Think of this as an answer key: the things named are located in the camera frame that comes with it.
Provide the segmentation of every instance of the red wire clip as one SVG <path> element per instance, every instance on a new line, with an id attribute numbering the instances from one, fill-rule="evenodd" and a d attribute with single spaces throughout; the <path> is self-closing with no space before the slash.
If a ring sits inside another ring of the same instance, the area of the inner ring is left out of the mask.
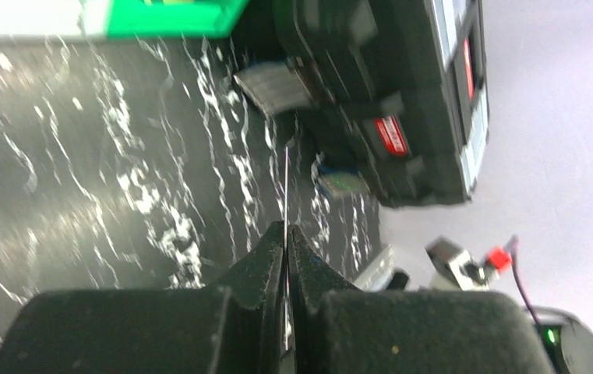
<path id="1" fill-rule="evenodd" d="M 512 266 L 512 256 L 502 247 L 495 247 L 486 257 L 486 262 L 498 270 L 498 273 L 504 273 Z"/>

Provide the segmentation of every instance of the white wall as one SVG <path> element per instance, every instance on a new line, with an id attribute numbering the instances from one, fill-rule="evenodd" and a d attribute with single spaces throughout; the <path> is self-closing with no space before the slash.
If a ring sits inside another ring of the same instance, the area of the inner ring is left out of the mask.
<path id="1" fill-rule="evenodd" d="M 397 264 L 426 281 L 446 235 L 482 256 L 521 237 L 535 304 L 593 329 L 593 0 L 484 0 L 491 141 L 473 204 L 384 210 Z M 511 278 L 496 289 L 518 297 Z"/>

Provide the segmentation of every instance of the red label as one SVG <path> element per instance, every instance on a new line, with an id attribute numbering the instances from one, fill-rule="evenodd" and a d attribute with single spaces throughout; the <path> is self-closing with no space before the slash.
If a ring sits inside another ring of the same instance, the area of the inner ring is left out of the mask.
<path id="1" fill-rule="evenodd" d="M 374 120 L 374 124 L 388 152 L 395 156 L 404 156 L 407 153 L 406 142 L 401 135 L 397 119 L 393 115 L 377 118 Z"/>
<path id="2" fill-rule="evenodd" d="M 466 79 L 468 80 L 468 97 L 471 99 L 475 94 L 475 86 L 473 84 L 473 65 L 471 64 L 471 45 L 468 39 L 464 42 L 464 60 L 466 61 Z"/>

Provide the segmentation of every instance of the green object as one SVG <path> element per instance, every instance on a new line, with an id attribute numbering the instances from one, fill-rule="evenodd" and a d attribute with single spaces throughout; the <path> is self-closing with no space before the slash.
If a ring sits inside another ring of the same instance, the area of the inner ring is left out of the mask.
<path id="1" fill-rule="evenodd" d="M 12 1 L 0 8 L 0 38 L 229 37 L 246 5 L 248 0 Z"/>
<path id="2" fill-rule="evenodd" d="M 110 38 L 229 37 L 248 0 L 114 0 Z"/>
<path id="3" fill-rule="evenodd" d="M 365 180 L 360 175 L 345 171 L 335 171 L 319 176 L 319 185 L 333 199 L 344 198 L 369 192 Z"/>

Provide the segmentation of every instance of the green led light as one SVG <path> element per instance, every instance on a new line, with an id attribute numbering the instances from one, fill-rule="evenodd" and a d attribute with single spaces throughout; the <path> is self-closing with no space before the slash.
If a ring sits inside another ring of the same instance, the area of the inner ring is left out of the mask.
<path id="1" fill-rule="evenodd" d="M 555 342 L 556 342 L 556 333 L 554 333 L 553 330 L 546 331 L 546 336 L 548 337 L 548 339 L 549 339 L 549 341 L 551 343 L 554 343 L 555 344 Z"/>

